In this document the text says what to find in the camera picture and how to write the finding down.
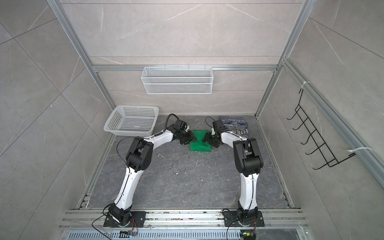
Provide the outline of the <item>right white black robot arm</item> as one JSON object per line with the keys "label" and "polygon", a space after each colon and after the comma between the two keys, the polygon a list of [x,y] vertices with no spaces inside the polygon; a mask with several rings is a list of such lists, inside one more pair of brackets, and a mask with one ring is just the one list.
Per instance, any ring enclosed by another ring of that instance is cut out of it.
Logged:
{"label": "right white black robot arm", "polygon": [[212,147],[226,144],[233,148],[234,161],[241,176],[241,195],[237,210],[238,220],[248,225],[258,217],[257,180],[264,166],[258,142],[229,131],[222,121],[212,123],[212,132],[205,134],[204,143]]}

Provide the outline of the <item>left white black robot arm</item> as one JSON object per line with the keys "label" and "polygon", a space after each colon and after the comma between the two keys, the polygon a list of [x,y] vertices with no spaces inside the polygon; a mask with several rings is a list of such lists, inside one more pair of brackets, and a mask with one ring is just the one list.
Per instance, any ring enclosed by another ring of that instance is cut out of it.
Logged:
{"label": "left white black robot arm", "polygon": [[130,223],[133,197],[139,179],[151,164],[154,149],[163,144],[179,140],[181,145],[188,145],[196,138],[189,130],[189,125],[180,119],[170,126],[149,137],[134,138],[125,157],[126,174],[115,201],[109,206],[107,216],[120,227]]}

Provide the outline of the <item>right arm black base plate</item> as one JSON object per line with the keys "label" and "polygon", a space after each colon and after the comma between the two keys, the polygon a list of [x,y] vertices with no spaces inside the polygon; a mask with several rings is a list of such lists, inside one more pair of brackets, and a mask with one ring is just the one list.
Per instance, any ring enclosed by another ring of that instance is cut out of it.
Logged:
{"label": "right arm black base plate", "polygon": [[229,209],[222,210],[226,227],[264,227],[265,222],[262,212],[258,208],[243,210],[238,208],[236,211]]}

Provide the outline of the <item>blue-grey tank top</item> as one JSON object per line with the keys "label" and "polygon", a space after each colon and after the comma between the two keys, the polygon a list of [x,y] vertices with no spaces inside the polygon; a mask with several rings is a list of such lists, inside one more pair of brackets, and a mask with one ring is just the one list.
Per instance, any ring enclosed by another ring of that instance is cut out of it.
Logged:
{"label": "blue-grey tank top", "polygon": [[220,120],[223,122],[223,125],[229,130],[239,135],[241,137],[249,137],[249,127],[248,123],[243,117],[228,117],[220,116]]}

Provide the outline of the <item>green tank top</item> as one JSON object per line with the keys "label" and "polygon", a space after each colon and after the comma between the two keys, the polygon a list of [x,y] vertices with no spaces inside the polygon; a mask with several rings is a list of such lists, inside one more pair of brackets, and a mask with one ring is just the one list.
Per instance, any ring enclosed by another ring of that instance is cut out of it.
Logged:
{"label": "green tank top", "polygon": [[210,152],[212,150],[211,145],[203,141],[206,133],[211,133],[207,130],[193,130],[193,134],[196,138],[194,142],[190,142],[190,151],[192,152]]}

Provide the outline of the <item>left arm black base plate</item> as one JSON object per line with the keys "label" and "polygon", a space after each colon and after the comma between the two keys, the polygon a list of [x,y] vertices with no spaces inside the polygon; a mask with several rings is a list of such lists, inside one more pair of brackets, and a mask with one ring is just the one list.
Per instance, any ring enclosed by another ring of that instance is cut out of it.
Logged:
{"label": "left arm black base plate", "polygon": [[121,218],[120,223],[113,217],[112,214],[107,213],[106,219],[104,221],[103,227],[111,228],[128,228],[128,227],[138,227],[142,228],[145,223],[147,212],[144,211],[134,211],[129,212]]}

